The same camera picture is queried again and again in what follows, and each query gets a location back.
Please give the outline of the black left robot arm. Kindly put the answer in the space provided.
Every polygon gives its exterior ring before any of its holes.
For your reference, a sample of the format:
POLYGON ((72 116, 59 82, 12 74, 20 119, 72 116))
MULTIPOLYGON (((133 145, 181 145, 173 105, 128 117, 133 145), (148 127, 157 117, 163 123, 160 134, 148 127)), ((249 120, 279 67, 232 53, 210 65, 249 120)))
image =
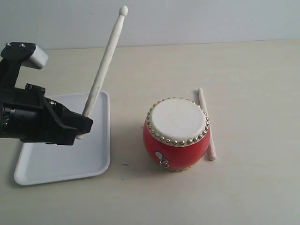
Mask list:
POLYGON ((45 97, 45 88, 15 87, 21 67, 42 69, 48 54, 35 43, 6 43, 0 61, 0 136, 23 143, 73 145, 91 131, 92 119, 45 97))

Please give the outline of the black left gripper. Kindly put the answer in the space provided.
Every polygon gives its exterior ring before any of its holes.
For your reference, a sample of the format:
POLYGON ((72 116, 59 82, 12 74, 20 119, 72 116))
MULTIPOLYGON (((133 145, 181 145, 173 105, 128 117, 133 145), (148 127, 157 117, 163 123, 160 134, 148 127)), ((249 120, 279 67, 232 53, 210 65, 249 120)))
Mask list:
POLYGON ((24 143, 71 146, 91 131, 93 120, 45 97, 45 88, 26 84, 14 106, 14 130, 24 143))

